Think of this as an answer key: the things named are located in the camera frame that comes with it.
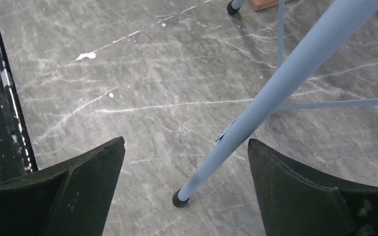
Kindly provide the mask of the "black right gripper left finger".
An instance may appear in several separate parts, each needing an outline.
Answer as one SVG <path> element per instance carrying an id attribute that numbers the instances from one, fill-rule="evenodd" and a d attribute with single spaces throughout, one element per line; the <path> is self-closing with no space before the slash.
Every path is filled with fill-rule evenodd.
<path id="1" fill-rule="evenodd" d="M 0 184 L 0 236 L 100 236 L 125 156 L 123 137 Z"/>

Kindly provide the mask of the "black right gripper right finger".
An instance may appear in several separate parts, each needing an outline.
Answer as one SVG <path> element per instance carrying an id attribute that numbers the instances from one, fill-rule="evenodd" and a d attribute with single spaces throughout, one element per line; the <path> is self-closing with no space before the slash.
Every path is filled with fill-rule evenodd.
<path id="1" fill-rule="evenodd" d="M 257 139 L 248 143 L 268 236 L 378 236 L 378 187 L 335 177 Z"/>

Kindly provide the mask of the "light blue music stand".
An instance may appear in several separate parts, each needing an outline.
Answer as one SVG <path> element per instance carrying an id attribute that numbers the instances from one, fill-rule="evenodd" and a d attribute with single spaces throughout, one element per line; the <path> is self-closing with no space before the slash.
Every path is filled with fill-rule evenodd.
<path id="1" fill-rule="evenodd" d="M 378 0 L 336 0 L 288 57 L 284 57 L 285 2 L 279 1 L 278 68 L 250 105 L 217 137 L 216 146 L 186 184 L 172 197 L 185 207 L 191 195 L 277 110 L 378 105 L 378 98 L 286 104 L 285 101 L 375 12 Z"/>

